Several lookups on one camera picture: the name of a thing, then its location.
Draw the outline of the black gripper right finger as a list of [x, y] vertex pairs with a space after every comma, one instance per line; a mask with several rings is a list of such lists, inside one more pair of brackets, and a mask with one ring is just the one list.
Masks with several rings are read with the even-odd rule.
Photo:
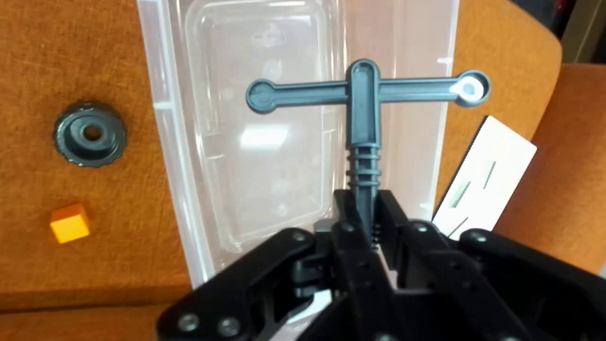
[[409, 220], [392, 192], [380, 190], [375, 211], [375, 237], [384, 250], [397, 250], [403, 245], [403, 230]]

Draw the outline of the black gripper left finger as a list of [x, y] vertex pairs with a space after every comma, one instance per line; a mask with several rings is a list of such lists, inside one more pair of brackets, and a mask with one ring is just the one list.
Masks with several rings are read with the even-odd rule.
[[331, 243], [337, 252], [371, 252], [371, 239], [361, 228], [354, 196], [348, 190], [333, 194], [337, 222], [331, 228]]

